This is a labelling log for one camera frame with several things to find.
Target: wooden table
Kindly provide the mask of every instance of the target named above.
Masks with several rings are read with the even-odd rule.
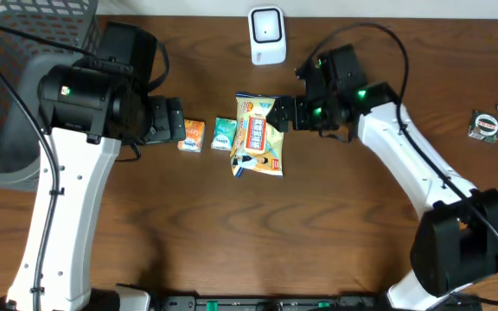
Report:
[[[205,120],[207,136],[201,154],[171,143],[143,148],[139,162],[115,164],[93,243],[94,287],[333,295],[386,290],[410,269],[414,209],[359,142],[290,132],[284,178],[245,172],[235,179],[228,153],[210,149],[214,119],[236,115],[236,91],[303,94],[293,68],[327,33],[354,20],[288,18],[286,62],[255,67],[245,18],[112,19],[139,24],[166,43],[171,69],[157,93],[183,98],[185,116]],[[496,112],[498,21],[378,22],[393,27],[409,52],[405,104],[416,125],[462,176],[498,189],[498,143],[466,135],[473,110]],[[354,30],[329,48],[350,42],[370,81],[399,89],[402,61],[388,37]],[[21,261],[34,197],[0,190],[0,295]],[[473,291],[498,298],[498,276]]]

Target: white backdrop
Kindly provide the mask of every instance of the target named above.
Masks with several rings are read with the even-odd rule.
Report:
[[[498,0],[99,0],[98,14],[245,16],[262,4],[286,16],[498,19]]]

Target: gray plastic basket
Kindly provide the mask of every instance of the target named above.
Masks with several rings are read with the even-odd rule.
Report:
[[[99,44],[97,0],[0,0],[0,24],[94,52]],[[0,70],[41,122],[37,86],[57,64],[80,55],[0,32]],[[0,81],[0,187],[33,191],[40,148],[26,117]]]

